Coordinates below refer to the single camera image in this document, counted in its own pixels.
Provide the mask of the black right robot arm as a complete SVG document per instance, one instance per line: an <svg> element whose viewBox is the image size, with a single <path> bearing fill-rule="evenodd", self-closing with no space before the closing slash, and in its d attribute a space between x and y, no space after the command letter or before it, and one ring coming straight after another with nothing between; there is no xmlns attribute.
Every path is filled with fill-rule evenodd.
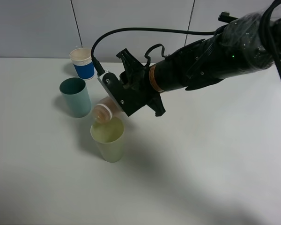
<svg viewBox="0 0 281 225"><path fill-rule="evenodd" d="M154 65L142 65L128 50L122 50L117 57L124 71L114 98L126 115L147 105L159 117L165 113L163 92L197 90L272 65L281 79L281 19L271 20L280 4L276 0L263 13L230 19L211 38L191 43Z"/></svg>

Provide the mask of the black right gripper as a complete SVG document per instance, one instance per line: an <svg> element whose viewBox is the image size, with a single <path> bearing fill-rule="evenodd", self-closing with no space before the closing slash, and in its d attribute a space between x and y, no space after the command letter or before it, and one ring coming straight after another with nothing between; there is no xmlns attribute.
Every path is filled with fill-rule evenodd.
<svg viewBox="0 0 281 225"><path fill-rule="evenodd" d="M127 48L120 51L117 58L124 65L124 72L120 74L120 83L124 89L132 89L145 98L146 105L154 112L156 117L165 113L160 93L154 90L149 80L149 67L142 65Z"/></svg>

